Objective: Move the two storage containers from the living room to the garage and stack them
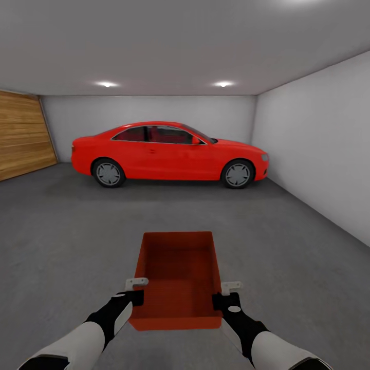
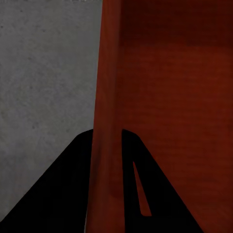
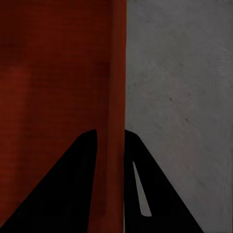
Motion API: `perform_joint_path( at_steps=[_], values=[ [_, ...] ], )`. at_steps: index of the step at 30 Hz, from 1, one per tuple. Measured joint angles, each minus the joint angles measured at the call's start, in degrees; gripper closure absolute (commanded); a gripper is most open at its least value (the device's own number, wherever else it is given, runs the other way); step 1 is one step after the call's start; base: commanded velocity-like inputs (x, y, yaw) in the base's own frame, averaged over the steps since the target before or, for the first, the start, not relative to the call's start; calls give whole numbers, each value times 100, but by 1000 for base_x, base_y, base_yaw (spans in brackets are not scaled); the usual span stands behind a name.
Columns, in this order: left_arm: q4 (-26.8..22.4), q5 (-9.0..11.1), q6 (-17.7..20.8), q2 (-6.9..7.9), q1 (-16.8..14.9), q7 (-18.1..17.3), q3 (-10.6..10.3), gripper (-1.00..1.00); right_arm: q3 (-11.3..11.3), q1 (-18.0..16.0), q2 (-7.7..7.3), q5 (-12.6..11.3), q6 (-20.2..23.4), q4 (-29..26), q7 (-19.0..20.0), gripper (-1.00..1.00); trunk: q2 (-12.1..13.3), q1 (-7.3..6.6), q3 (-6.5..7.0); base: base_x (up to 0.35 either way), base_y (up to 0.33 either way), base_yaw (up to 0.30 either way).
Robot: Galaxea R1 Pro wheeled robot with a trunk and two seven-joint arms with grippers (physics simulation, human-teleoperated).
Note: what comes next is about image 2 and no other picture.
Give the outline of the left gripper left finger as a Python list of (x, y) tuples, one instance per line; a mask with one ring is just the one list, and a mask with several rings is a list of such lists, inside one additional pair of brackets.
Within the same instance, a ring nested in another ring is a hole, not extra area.
[(0, 222), (0, 233), (84, 233), (93, 129), (77, 135)]

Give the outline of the storage box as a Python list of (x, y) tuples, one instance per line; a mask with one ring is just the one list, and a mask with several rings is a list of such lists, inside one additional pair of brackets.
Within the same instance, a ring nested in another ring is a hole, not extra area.
[(233, 233), (233, 0), (103, 0), (84, 233), (125, 233), (123, 129), (203, 233)]

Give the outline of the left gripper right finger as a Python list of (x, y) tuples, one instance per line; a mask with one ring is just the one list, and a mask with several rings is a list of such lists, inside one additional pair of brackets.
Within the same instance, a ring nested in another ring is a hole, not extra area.
[[(133, 162), (152, 216), (141, 214)], [(203, 233), (141, 138), (125, 129), (122, 169), (125, 233)]]

